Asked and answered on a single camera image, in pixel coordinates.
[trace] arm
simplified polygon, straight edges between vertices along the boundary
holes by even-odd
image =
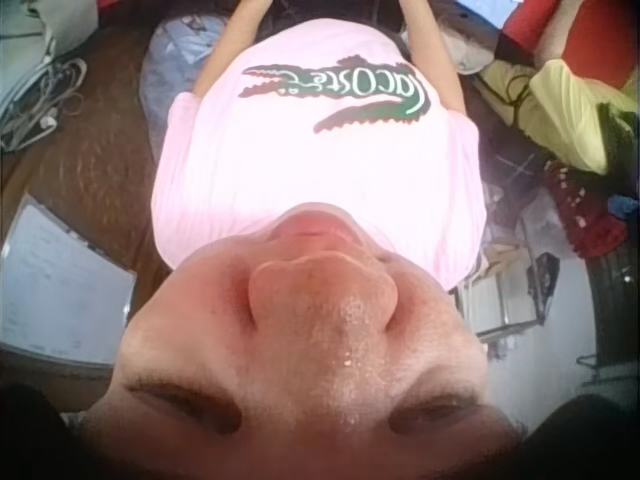
[[[442,105],[466,115],[458,74],[427,0],[399,0],[409,32],[413,64],[440,95]]]
[[[238,55],[253,45],[258,26],[273,0],[240,0],[193,86],[193,94],[204,97]]]

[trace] crocodile logo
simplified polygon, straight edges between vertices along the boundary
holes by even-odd
[[[375,95],[395,97],[360,106],[343,108],[318,122],[313,131],[319,133],[353,123],[418,121],[431,108],[424,85],[413,67],[371,64],[360,55],[338,60],[337,66],[319,69],[292,65],[259,65],[247,68],[245,75],[274,79],[245,88],[241,98],[275,93],[297,98],[367,98]]]

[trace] wooden floor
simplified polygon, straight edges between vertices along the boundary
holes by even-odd
[[[80,111],[63,115],[49,137],[1,160],[2,241],[28,192],[108,257],[138,274],[132,314],[169,272],[153,243],[150,198],[156,165],[138,100],[151,33],[149,28],[113,27],[87,42],[79,54],[88,64],[79,89]],[[77,102],[67,107],[76,109]],[[51,378],[28,365],[16,370],[7,358],[0,364],[4,381],[43,388],[60,409],[84,408],[106,388],[105,379]]]

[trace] paper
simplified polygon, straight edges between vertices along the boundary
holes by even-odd
[[[29,203],[1,261],[0,343],[59,361],[114,363],[134,274]]]

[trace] lips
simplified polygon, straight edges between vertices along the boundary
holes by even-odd
[[[269,240],[278,238],[335,235],[362,245],[358,232],[340,217],[321,211],[305,211],[291,215],[280,222],[269,234]]]

